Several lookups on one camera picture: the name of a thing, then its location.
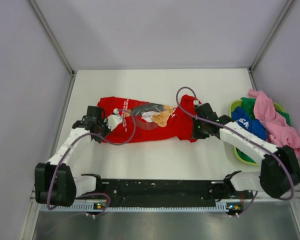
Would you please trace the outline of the red t shirt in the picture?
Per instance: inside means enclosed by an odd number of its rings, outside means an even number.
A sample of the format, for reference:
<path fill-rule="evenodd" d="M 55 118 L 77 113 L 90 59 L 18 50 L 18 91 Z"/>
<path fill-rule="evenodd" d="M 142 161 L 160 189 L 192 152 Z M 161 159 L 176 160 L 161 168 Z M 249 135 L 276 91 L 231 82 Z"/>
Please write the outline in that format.
<path fill-rule="evenodd" d="M 180 106 L 171 106 L 111 96 L 101 98 L 97 106 L 105 110 L 107 117 L 118 109 L 123 118 L 123 122 L 105 137 L 111 142 L 123 143 L 133 136 L 130 143 L 171 138 L 194 143 L 197 139 L 192 139 L 192 117 L 183 112 L 196 114 L 194 100 L 193 96 L 184 95 Z"/>

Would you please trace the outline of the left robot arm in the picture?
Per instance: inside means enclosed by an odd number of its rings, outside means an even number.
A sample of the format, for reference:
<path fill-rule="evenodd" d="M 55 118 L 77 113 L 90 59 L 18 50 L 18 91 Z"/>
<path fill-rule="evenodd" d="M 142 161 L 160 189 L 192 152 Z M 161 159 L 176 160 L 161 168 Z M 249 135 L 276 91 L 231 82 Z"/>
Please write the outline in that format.
<path fill-rule="evenodd" d="M 106 133 L 106 112 L 98 106 L 88 106 L 86 115 L 77 120 L 69 136 L 56 153 L 34 169 L 35 200 L 39 204 L 70 207 L 76 198 L 88 194 L 99 198 L 104 191 L 101 177 L 83 173 L 86 163 L 79 163 L 80 151 L 86 144 Z"/>

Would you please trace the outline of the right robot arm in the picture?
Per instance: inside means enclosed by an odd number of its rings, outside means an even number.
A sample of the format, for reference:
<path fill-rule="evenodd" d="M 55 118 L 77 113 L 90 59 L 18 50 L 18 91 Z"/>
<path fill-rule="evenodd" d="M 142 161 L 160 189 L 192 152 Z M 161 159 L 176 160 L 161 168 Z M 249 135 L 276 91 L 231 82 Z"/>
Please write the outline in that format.
<path fill-rule="evenodd" d="M 196 140 L 216 137 L 250 157 L 259 170 L 237 170 L 224 178 L 223 192 L 235 198 L 241 191 L 259 191 L 281 199 L 300 184 L 300 165 L 295 151 L 269 143 L 241 127 L 228 115 L 218 116 L 209 103 L 193 102 L 192 137 Z"/>

